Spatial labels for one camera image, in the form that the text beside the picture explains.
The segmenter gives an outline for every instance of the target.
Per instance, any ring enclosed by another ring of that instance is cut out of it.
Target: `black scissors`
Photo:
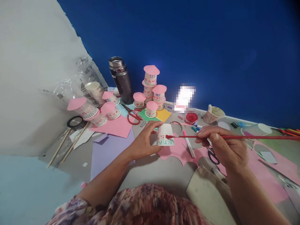
[[[206,148],[207,148],[207,150],[208,150],[208,157],[209,157],[210,161],[212,161],[213,164],[215,164],[215,165],[219,165],[219,164],[220,164],[220,161],[219,161],[219,159],[217,158],[217,156],[216,156],[216,154],[215,154],[213,148],[210,148],[210,147],[206,147]]]

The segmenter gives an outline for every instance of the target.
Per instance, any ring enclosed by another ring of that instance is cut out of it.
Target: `floral shirt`
[[[106,210],[97,211],[73,197],[55,211],[47,225],[210,224],[197,206],[156,184],[143,184],[115,195]]]

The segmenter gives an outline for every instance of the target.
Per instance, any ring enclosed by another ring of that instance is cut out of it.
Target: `paintbrush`
[[[300,137],[289,136],[222,136],[224,139],[275,139],[275,140],[300,140]],[[170,138],[197,138],[197,136],[172,136],[166,135],[166,139]]]

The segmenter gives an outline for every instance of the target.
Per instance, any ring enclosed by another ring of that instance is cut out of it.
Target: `red scissors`
[[[122,105],[122,106],[127,110],[127,112],[128,112],[127,120],[128,120],[128,122],[129,122],[130,124],[132,124],[132,125],[138,125],[138,124],[140,124],[141,120],[144,120],[141,116],[139,116],[139,115],[135,112],[135,111],[140,111],[140,112],[141,112],[140,109],[135,108],[134,110],[132,110],[132,109],[128,108],[127,106],[123,105],[122,103],[121,103],[121,105]],[[131,121],[129,120],[129,115],[132,116],[133,118],[137,119],[137,122],[136,122],[136,123],[131,122]]]

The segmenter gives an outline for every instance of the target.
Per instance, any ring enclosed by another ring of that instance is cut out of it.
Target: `black thermos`
[[[112,57],[109,59],[109,68],[123,102],[126,105],[132,104],[133,92],[126,63],[121,57]]]

